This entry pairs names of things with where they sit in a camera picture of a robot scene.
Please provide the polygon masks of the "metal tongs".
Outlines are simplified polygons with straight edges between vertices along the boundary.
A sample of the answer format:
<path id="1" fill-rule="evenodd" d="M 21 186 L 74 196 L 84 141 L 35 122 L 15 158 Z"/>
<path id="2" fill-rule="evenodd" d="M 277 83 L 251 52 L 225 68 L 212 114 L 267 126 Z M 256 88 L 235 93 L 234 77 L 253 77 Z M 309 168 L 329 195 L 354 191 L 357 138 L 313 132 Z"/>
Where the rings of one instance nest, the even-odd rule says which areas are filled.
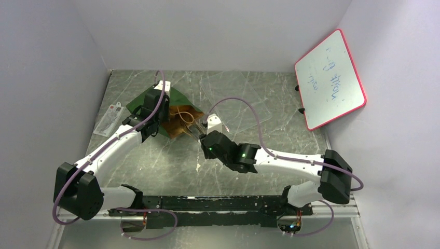
<path id="1" fill-rule="evenodd" d="M 184 125 L 184 132 L 196 141 L 199 141 L 200 136 L 206 135 L 204 127 L 197 121 L 193 123 L 184 123 Z"/>

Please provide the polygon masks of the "green paper bag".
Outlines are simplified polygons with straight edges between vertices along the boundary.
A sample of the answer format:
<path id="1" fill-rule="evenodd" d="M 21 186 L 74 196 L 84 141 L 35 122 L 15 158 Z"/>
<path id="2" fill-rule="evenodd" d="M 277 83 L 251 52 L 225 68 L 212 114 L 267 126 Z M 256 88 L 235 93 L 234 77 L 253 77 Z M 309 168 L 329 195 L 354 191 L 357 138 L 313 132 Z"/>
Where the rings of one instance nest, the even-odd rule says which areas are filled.
<path id="1" fill-rule="evenodd" d="M 157 134 L 174 139 L 184 133 L 184 123 L 198 122 L 204 112 L 175 88 L 171 88 L 167 95 L 170 98 L 169 121 L 162 123 Z"/>

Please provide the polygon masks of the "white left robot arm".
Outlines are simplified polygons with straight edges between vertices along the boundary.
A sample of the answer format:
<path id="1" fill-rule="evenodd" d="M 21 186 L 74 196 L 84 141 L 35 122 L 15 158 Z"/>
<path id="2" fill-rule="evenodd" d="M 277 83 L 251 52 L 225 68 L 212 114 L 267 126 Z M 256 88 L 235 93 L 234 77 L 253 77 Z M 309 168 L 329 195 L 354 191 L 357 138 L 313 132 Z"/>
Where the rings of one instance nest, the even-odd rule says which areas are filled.
<path id="1" fill-rule="evenodd" d="M 140 190 L 129 185 L 104 188 L 100 184 L 123 157 L 158 133 L 169 116 L 170 88 L 169 81 L 156 82 L 146 91 L 143 104 L 103 144 L 76 163 L 65 162 L 58 167 L 52 208 L 56 223 L 68 225 L 59 219 L 59 209 L 74 215 L 73 222 L 90 220 L 102 210 L 123 208 L 132 216 L 142 212 Z"/>

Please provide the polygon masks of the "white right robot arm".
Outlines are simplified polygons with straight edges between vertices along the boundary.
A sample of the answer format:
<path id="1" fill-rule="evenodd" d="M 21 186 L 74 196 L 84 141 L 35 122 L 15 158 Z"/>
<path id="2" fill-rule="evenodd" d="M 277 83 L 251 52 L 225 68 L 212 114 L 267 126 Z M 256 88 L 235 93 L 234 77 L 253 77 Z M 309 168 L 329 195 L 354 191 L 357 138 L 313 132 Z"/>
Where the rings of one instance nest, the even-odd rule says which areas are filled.
<path id="1" fill-rule="evenodd" d="M 318 200 L 349 203 L 352 168 L 338 152 L 327 149 L 322 155 L 301 155 L 264 149 L 258 144 L 237 144 L 222 133 L 223 123 L 215 114 L 208 116 L 205 125 L 207 132 L 199 137 L 199 142 L 206 159 L 218 159 L 239 173 L 277 172 L 306 180 L 287 188 L 286 197 L 280 201 L 284 214 L 292 215 Z"/>

